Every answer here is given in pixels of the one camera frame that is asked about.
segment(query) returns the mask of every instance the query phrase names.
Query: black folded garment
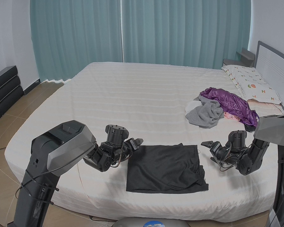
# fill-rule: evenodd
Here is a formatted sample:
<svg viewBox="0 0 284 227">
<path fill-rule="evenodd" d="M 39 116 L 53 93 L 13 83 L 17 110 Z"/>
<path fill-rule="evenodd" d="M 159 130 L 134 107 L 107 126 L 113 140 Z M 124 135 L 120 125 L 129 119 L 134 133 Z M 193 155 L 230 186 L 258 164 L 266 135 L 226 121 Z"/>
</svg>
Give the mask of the black folded garment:
<svg viewBox="0 0 284 227">
<path fill-rule="evenodd" d="M 208 190 L 196 145 L 140 146 L 128 160 L 126 191 L 193 193 Z"/>
</svg>

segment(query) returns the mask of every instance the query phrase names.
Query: teal curtain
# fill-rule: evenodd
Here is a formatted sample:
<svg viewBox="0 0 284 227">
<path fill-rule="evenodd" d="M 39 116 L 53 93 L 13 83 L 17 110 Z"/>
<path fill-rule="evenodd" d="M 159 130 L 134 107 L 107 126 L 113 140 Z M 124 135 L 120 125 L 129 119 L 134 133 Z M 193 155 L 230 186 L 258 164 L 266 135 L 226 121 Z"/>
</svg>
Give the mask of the teal curtain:
<svg viewBox="0 0 284 227">
<path fill-rule="evenodd" d="M 220 69 L 250 19 L 251 0 L 122 0 L 124 61 Z"/>
<path fill-rule="evenodd" d="M 123 61 L 120 0 L 30 0 L 30 23 L 41 81 Z"/>
</svg>

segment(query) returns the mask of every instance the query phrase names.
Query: white bed sheet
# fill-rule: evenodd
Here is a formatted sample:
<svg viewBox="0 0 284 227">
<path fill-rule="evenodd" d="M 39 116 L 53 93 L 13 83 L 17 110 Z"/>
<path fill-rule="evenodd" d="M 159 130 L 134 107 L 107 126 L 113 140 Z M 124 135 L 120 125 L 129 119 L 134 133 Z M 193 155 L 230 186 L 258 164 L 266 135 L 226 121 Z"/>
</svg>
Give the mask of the white bed sheet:
<svg viewBox="0 0 284 227">
<path fill-rule="evenodd" d="M 209 190 L 191 194 L 145 194 L 126 192 L 127 162 L 99 172 L 80 161 L 61 176 L 56 205 L 92 216 L 214 219 L 235 221 L 268 210 L 273 203 L 277 178 L 277 147 L 271 144 L 262 167 L 242 176 L 232 168 L 220 172 L 210 160 L 202 141 L 226 143 L 233 130 L 244 125 L 220 119 L 211 129 L 188 123 L 184 109 L 208 87 L 239 94 L 223 70 L 204 68 L 101 62 L 91 63 L 50 96 L 17 131 L 5 157 L 19 181 L 30 158 L 31 140 L 69 120 L 85 123 L 98 142 L 106 140 L 105 126 L 118 124 L 130 137 L 145 145 L 197 144 Z M 282 114 L 273 104 L 250 102 L 260 116 Z M 249 145 L 253 134 L 248 133 Z"/>
</svg>

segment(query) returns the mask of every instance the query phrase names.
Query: floor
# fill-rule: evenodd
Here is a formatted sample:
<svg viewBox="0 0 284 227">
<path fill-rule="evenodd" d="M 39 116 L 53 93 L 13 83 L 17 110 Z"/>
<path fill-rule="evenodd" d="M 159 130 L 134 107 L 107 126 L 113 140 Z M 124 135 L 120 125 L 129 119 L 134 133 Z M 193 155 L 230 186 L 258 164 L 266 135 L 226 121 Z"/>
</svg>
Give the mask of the floor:
<svg viewBox="0 0 284 227">
<path fill-rule="evenodd" d="M 49 96 L 51 96 L 63 83 L 44 82 L 39 84 L 26 96 L 17 101 L 0 119 L 0 148 L 6 147 L 13 135 Z M 0 150 L 0 224 L 6 226 L 13 220 L 16 208 L 15 191 L 19 181 L 10 170 L 4 150 Z M 188 221 L 191 227 L 264 227 L 268 218 L 268 211 L 253 215 L 238 221 L 220 223 L 212 220 Z M 49 206 L 44 227 L 107 227 L 113 221 L 72 212 L 58 206 Z"/>
</svg>

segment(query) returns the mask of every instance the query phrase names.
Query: blue logo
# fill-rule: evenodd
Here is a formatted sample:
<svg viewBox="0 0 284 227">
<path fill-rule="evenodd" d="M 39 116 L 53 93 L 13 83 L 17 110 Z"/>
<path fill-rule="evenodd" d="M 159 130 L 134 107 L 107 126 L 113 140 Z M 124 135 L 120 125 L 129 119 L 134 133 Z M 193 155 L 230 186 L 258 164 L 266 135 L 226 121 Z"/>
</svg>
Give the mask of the blue logo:
<svg viewBox="0 0 284 227">
<path fill-rule="evenodd" d="M 165 227 L 160 221 L 149 221 L 143 227 Z"/>
</svg>

